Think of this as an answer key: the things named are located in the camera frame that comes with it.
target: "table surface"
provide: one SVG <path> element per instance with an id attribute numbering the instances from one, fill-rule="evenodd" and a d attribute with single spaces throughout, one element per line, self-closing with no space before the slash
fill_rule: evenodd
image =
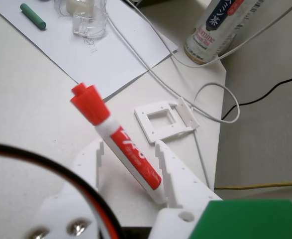
<path id="1" fill-rule="evenodd" d="M 180 51 L 177 56 L 192 62 L 182 50 L 182 43 L 194 25 L 197 16 L 188 19 L 187 27 L 172 22 L 162 22 L 156 13 L 161 9 L 177 11 L 178 4 L 193 9 L 182 0 L 161 3 L 144 9 L 161 32 L 171 38 Z M 197 9 L 206 7 L 207 1 L 196 2 Z M 226 71 L 220 62 L 200 69 L 187 68 L 168 58 L 154 70 L 184 98 L 193 100 L 198 89 L 205 83 L 225 83 Z M 45 155 L 69 166 L 76 155 L 92 140 L 98 138 L 94 127 L 70 103 L 71 88 L 76 83 L 40 49 L 24 37 L 0 16 L 0 143 L 18 146 Z M 155 149 L 149 144 L 134 115 L 134 108 L 156 101 L 174 100 L 149 74 L 142 75 L 121 92 L 107 101 L 111 113 L 122 124 L 150 163 L 159 171 Z M 196 105 L 215 117 L 221 116 L 223 90 L 211 86 L 197 98 Z M 200 127 L 199 143 L 205 161 L 210 185 L 214 185 L 220 124 L 195 113 Z M 202 166 L 192 133 L 182 134 L 164 141 L 196 176 L 205 182 Z M 8 186 L 19 178 L 23 183 Z M 30 169 L 28 165 L 16 165 L 0 160 L 0 217 L 8 214 L 28 214 L 31 218 L 47 196 L 56 194 L 62 182 L 46 177 L 44 171 Z M 109 203 L 122 226 L 151 226 L 161 209 L 144 192 L 114 154 L 105 147 L 100 168 L 100 193 Z M 11 208 L 10 200 L 28 201 L 25 207 Z"/>

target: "screw head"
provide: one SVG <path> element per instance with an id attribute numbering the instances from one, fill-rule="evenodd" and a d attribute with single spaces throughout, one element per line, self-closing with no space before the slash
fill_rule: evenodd
<path id="1" fill-rule="evenodd" d="M 45 228 L 40 228 L 32 232 L 27 239 L 44 239 L 46 235 L 49 234 L 49 231 Z"/>
<path id="2" fill-rule="evenodd" d="M 68 234 L 77 237 L 86 230 L 88 225 L 89 223 L 84 220 L 74 221 L 68 226 Z"/>

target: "black cable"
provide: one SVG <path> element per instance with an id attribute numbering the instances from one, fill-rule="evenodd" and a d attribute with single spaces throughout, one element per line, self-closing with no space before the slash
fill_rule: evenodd
<path id="1" fill-rule="evenodd" d="M 276 87 L 282 85 L 282 84 L 285 84 L 285 83 L 288 83 L 288 82 L 291 82 L 292 81 L 292 78 L 289 79 L 289 80 L 286 80 L 286 81 L 282 81 L 282 82 L 279 82 L 277 83 L 273 88 L 270 89 L 270 91 L 268 91 L 265 95 L 263 95 L 262 97 L 258 98 L 257 100 L 254 100 L 254 101 L 251 101 L 251 102 L 248 102 L 248 103 L 242 103 L 242 104 L 239 104 L 239 106 L 246 106 L 246 105 L 250 105 L 250 104 L 253 104 L 253 103 L 256 103 L 262 99 L 264 99 L 266 96 L 268 96 L 273 90 L 275 90 Z M 222 120 L 224 120 L 228 115 L 229 113 L 234 109 L 236 108 L 236 105 L 233 106 L 226 114 L 225 116 L 222 117 Z"/>
<path id="2" fill-rule="evenodd" d="M 62 176 L 64 179 L 68 180 L 73 186 L 75 186 L 83 196 L 89 201 L 91 207 L 96 209 L 96 205 L 100 206 L 102 212 L 105 216 L 110 220 L 111 225 L 115 229 L 117 236 L 121 239 L 124 238 L 123 231 L 121 226 L 108 206 L 108 204 L 104 201 L 104 199 L 96 192 L 86 181 L 80 178 L 78 175 L 70 171 L 69 169 L 65 168 L 61 164 L 58 164 L 46 157 L 40 156 L 38 154 L 0 144 L 0 155 L 8 156 L 10 158 L 14 158 L 21 161 L 31 162 L 33 164 L 42 166 L 53 173 L 57 173 Z"/>

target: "green block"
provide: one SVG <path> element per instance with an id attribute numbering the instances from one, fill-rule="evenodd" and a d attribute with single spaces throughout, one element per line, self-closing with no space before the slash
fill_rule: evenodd
<path id="1" fill-rule="evenodd" d="M 190 239 L 292 239 L 292 203 L 211 201 Z"/>

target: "red and white marker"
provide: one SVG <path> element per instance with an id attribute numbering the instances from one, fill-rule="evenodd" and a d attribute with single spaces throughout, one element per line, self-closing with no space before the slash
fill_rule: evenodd
<path id="1" fill-rule="evenodd" d="M 158 204 L 166 202 L 163 182 L 127 132 L 110 114 L 94 86 L 76 85 L 71 102 L 91 122 L 105 143 Z"/>

